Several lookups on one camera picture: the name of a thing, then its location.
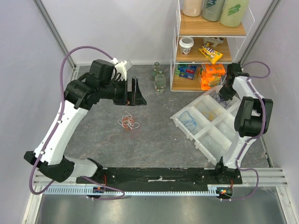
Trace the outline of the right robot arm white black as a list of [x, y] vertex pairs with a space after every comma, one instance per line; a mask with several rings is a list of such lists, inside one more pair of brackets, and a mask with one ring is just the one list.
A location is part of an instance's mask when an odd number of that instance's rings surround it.
[[242, 71], [240, 63], [231, 63], [227, 67], [226, 82], [219, 91], [220, 99], [232, 100], [238, 95], [239, 105], [235, 120], [236, 131], [233, 142], [216, 164], [214, 178], [218, 183], [228, 180], [238, 181], [241, 178], [239, 163], [250, 144], [265, 134], [269, 128], [273, 101], [264, 98], [252, 84], [252, 78]]

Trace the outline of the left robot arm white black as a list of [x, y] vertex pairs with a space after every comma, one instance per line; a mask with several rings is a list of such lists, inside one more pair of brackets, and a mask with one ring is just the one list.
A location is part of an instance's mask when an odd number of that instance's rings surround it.
[[123, 106], [147, 104], [136, 77], [132, 78], [132, 90], [128, 90], [127, 70], [130, 67], [129, 61], [113, 64], [94, 60], [87, 73], [67, 84], [64, 101], [49, 131], [35, 150], [25, 153], [24, 159], [56, 182], [86, 176], [91, 183], [99, 183], [103, 177], [99, 163], [93, 159], [67, 157], [64, 151], [80, 121], [101, 99], [110, 99], [114, 105]]

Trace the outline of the orange snack boxes stack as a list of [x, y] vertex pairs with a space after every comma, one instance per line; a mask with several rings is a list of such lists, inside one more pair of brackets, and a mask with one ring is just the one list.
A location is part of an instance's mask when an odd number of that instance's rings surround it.
[[199, 83], [203, 91], [222, 84], [222, 77], [226, 70], [223, 64], [201, 64], [199, 66]]

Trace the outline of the front clear glass bottle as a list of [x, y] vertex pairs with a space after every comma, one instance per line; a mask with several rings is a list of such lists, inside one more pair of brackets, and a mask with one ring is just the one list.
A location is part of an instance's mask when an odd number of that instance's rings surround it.
[[166, 77], [162, 70], [158, 71], [158, 74], [155, 77], [155, 89], [158, 93], [162, 93], [166, 87]]

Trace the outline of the clear glass bottle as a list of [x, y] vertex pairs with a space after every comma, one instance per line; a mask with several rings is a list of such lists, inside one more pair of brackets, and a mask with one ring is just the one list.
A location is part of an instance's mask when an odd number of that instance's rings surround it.
[[151, 71], [151, 78], [152, 81], [155, 80], [155, 77], [157, 76], [158, 72], [161, 70], [161, 66], [159, 62], [155, 62]]
[[166, 87], [166, 77], [162, 70], [158, 71], [158, 74], [155, 77], [155, 89], [158, 93], [162, 93]]

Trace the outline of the rear clear glass bottle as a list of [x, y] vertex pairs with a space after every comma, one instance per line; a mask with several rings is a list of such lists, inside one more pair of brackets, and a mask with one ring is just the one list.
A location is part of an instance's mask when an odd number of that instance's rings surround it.
[[151, 78], [152, 81], [155, 80], [155, 77], [157, 76], [158, 72], [161, 70], [161, 66], [159, 62], [155, 62], [151, 71]]

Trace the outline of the white compartment tray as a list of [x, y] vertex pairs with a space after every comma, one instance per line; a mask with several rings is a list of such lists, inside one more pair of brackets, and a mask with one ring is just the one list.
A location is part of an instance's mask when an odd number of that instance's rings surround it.
[[218, 85], [203, 93], [190, 104], [171, 116], [171, 119], [186, 136], [194, 141], [208, 160], [216, 165], [229, 150], [236, 131], [234, 120], [241, 103], [236, 96], [221, 101]]

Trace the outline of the yellow candy bag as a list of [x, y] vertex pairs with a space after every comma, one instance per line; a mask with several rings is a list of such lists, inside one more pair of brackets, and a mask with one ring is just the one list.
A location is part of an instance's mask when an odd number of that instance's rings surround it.
[[203, 45], [202, 47], [198, 48], [198, 51], [212, 64], [216, 64], [223, 57], [222, 53], [207, 45]]

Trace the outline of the blue sponge package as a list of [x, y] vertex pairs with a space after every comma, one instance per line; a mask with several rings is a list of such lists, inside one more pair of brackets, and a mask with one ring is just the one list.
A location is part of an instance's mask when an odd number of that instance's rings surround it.
[[197, 66], [191, 64], [178, 64], [175, 69], [175, 75], [185, 79], [193, 80], [196, 75]]

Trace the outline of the white paper coffee cup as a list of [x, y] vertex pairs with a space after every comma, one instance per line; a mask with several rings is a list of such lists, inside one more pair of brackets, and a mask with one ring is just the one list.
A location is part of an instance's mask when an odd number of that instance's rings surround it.
[[188, 55], [191, 48], [194, 46], [194, 39], [192, 37], [184, 36], [179, 41], [181, 52], [183, 55]]

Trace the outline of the light green bottle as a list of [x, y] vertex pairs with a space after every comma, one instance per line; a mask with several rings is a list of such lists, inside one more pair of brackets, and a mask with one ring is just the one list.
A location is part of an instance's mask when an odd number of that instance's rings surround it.
[[245, 14], [249, 0], [226, 0], [220, 23], [227, 27], [238, 27]]

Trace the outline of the grey green bottle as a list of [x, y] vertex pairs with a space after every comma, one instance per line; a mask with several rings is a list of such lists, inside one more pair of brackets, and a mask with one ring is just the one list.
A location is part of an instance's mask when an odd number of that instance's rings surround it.
[[221, 18], [225, 0], [205, 0], [202, 17], [207, 21], [216, 22]]

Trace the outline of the beige jar on shelf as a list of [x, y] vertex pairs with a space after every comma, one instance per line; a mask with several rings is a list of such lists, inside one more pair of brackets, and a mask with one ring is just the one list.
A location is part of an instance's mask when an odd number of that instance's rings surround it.
[[200, 16], [203, 0], [184, 0], [183, 14], [189, 17]]

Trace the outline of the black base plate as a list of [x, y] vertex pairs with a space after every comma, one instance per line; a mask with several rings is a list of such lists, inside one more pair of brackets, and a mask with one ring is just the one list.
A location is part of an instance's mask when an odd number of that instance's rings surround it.
[[209, 184], [242, 184], [241, 172], [230, 168], [103, 168], [90, 179], [123, 191], [204, 191]]

